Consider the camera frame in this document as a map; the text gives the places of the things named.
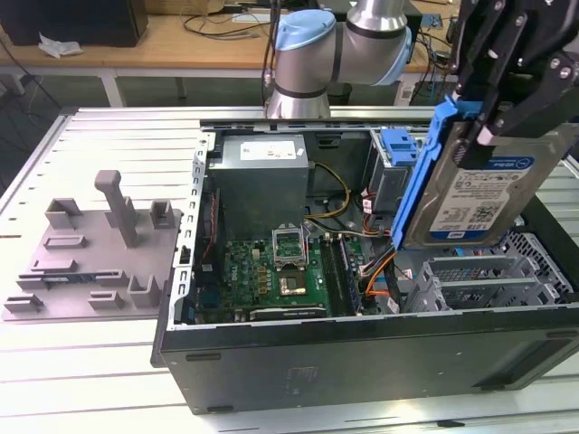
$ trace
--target screw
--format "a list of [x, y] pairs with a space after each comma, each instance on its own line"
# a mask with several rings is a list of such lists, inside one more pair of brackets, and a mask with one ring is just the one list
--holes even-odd
[[559, 77], [561, 77], [563, 80], [569, 77], [569, 75], [571, 75], [571, 68], [567, 66], [565, 66], [561, 72], [559, 72]]

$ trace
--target sticker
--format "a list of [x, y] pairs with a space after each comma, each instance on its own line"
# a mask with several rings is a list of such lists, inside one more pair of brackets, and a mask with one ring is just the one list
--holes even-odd
[[402, 274], [404, 274], [408, 279], [413, 279], [413, 270], [412, 269], [403, 269]]
[[510, 199], [509, 187], [534, 162], [531, 157], [495, 157], [484, 170], [459, 170], [432, 223], [431, 235], [460, 240], [488, 231]]
[[392, 312], [395, 314], [398, 314], [400, 312], [400, 307], [398, 306], [398, 303], [396, 303], [390, 297], [388, 298], [388, 308], [390, 308], [390, 310], [392, 310]]
[[291, 141], [243, 142], [240, 153], [241, 160], [295, 160], [296, 146]]

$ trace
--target orange wire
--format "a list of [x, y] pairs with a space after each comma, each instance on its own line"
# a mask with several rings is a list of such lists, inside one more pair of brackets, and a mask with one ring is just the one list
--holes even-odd
[[368, 286], [365, 289], [366, 296], [377, 296], [377, 295], [389, 296], [390, 295], [390, 291], [373, 291], [372, 288], [373, 288], [374, 283], [376, 282], [376, 279], [378, 278], [378, 275], [380, 274], [380, 272], [384, 269], [384, 267], [386, 265], [388, 265], [390, 263], [390, 261], [392, 260], [392, 258], [394, 256], [396, 256], [396, 253], [393, 253], [388, 258], [386, 258], [384, 260], [384, 262], [380, 265], [380, 267], [378, 267], [378, 269], [372, 275], [372, 278], [370, 279], [370, 282], [368, 283]]

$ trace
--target yellow wire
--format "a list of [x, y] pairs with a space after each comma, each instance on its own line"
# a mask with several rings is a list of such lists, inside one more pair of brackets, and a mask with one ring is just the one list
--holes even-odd
[[335, 215], [340, 215], [342, 212], [344, 212], [347, 209], [347, 206], [350, 204], [350, 190], [347, 188], [346, 183], [344, 182], [344, 180], [342, 178], [340, 178], [340, 176], [334, 172], [332, 169], [330, 169], [328, 166], [322, 164], [322, 163], [316, 163], [314, 162], [315, 165], [319, 165], [320, 167], [324, 167], [328, 172], [330, 172], [332, 174], [332, 176], [334, 176], [344, 187], [344, 191], [346, 192], [346, 200], [344, 201], [344, 204], [335, 211], [332, 212], [324, 212], [322, 214], [310, 214], [307, 215], [306, 218], [307, 219], [326, 219], [327, 217], [333, 217]]

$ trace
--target hard drive label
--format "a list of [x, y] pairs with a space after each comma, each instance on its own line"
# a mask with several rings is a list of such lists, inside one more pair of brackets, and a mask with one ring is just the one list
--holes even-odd
[[527, 174], [532, 157], [497, 157], [484, 170], [459, 170], [430, 228], [438, 239], [469, 239], [488, 231], [507, 205], [509, 187]]

